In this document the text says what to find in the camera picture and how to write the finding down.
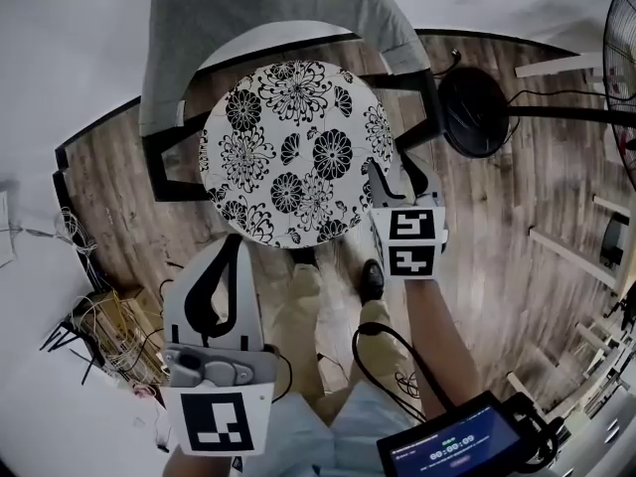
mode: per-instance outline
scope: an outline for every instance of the black floral pattern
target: black floral pattern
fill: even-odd
[[[229,223],[235,221],[241,228],[245,229],[245,224],[247,223],[247,207],[244,204],[230,200],[221,210],[221,214]]]
[[[361,220],[362,218],[360,217],[360,214],[355,214],[349,221],[349,228],[355,228],[357,225],[360,224]]]
[[[325,68],[317,62],[288,63],[293,72],[287,78],[281,78],[281,69],[268,69],[265,76],[258,77],[261,87],[258,95],[265,100],[267,107],[271,107],[280,120],[295,120],[311,122],[314,113],[320,118],[325,116],[328,106],[323,96],[331,89],[330,81],[325,79]]]
[[[367,141],[371,142],[374,154],[383,161],[391,161],[394,153],[394,140],[391,136],[391,128],[387,120],[387,113],[378,103],[377,107],[369,106],[365,111],[367,117]]]
[[[365,162],[362,163],[362,166],[360,167],[361,175],[369,175],[369,166],[371,165],[371,161],[373,161],[373,159],[371,157],[367,157]]]
[[[271,75],[278,80],[287,80],[294,74],[293,62],[283,62],[281,64],[274,64],[270,68]]]
[[[287,234],[291,238],[292,242],[294,242],[295,244],[300,243],[300,233],[297,232],[296,229],[290,228],[289,230],[287,230]]]
[[[347,225],[337,219],[334,221],[327,221],[322,227],[320,227],[318,241],[326,242],[327,240],[334,239],[338,235],[343,234],[347,229]]]
[[[224,136],[219,145],[223,147],[222,167],[228,179],[246,193],[258,187],[256,182],[269,173],[269,160],[276,156],[273,146],[265,143],[262,127],[248,132],[234,131],[232,136]]]
[[[271,202],[283,214],[294,212],[302,197],[300,179],[293,173],[278,175],[271,184]]]
[[[221,202],[226,198],[226,193],[230,186],[228,184],[222,184],[219,189],[213,187],[208,190],[208,196],[210,200],[217,206],[217,209],[221,208]]]
[[[227,112],[232,129],[248,131],[260,122],[260,100],[249,90],[236,90],[228,99]]]
[[[371,183],[369,181],[365,182],[365,185],[362,186],[362,192],[367,197],[367,203],[370,205],[373,202],[373,198],[371,194]]]
[[[325,180],[334,180],[349,171],[354,153],[347,135],[338,129],[331,129],[316,140],[313,155],[316,173]]]
[[[367,209],[373,202],[371,194],[371,183],[369,181],[365,182],[365,185],[362,187],[362,193],[363,194],[358,200],[360,202],[360,206],[363,209]]]
[[[299,142],[300,135],[297,132],[294,132],[285,138],[280,147],[280,160],[282,161],[282,164],[287,166],[294,157],[298,157]]]
[[[208,160],[208,131],[206,129],[201,133],[199,140],[199,173],[210,170],[210,161]]]
[[[247,206],[247,200],[244,196],[240,197]],[[271,241],[274,226],[271,223],[271,212],[265,210],[266,204],[259,203],[251,207],[247,206],[245,217],[245,231],[254,239],[262,243]]]
[[[345,81],[347,83],[353,83],[354,82],[354,75],[352,75],[346,69],[340,68],[340,70],[338,71],[338,74],[341,75],[345,79]]]
[[[294,213],[300,218],[298,227],[304,231],[318,230],[331,216],[329,202],[334,196],[334,188],[330,182],[307,173],[302,181],[302,199]]]
[[[202,133],[199,164],[210,199],[238,232],[299,247],[363,221],[373,205],[369,165],[388,170],[393,147],[385,111],[363,83],[294,61],[228,92]]]
[[[316,127],[315,125],[312,125],[311,129],[307,131],[307,139],[312,140],[316,136],[320,136],[320,132],[318,131],[318,127]]]
[[[340,109],[343,115],[349,118],[351,116],[351,110],[353,108],[351,96],[346,90],[340,88],[339,86],[334,86],[334,91],[336,93],[336,107]]]

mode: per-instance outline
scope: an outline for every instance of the person's arm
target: person's arm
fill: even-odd
[[[187,456],[177,447],[163,470],[163,477],[228,477],[229,457]]]
[[[479,373],[433,280],[408,280],[406,306],[413,347],[424,359],[450,400],[460,405],[481,391]],[[444,408],[419,370],[417,388],[424,414],[433,418]]]

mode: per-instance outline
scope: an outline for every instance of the black chair leg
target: black chair leg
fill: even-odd
[[[162,154],[176,144],[203,129],[210,113],[202,113],[187,120],[182,127],[141,138],[150,185],[157,202],[199,202],[210,200],[203,184],[168,180]]]
[[[426,119],[396,138],[399,152],[405,152],[445,133],[444,113],[437,95],[435,78],[430,70],[407,75],[362,76],[361,79],[373,88],[411,90],[421,95]]]

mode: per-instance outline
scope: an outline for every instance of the light blue shirt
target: light blue shirt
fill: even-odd
[[[272,405],[265,453],[244,459],[243,476],[384,476],[376,442],[411,427],[410,417],[366,382],[356,384],[330,427],[301,395],[289,394]]]

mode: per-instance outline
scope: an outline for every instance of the black shoe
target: black shoe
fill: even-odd
[[[358,294],[365,305],[370,300],[380,300],[385,293],[385,275],[380,264],[374,259],[368,259],[362,267]]]
[[[316,263],[316,253],[314,252],[313,247],[289,249],[289,254],[291,254],[291,259],[293,259],[296,264],[303,263],[306,265],[314,265],[318,268],[318,264]]]

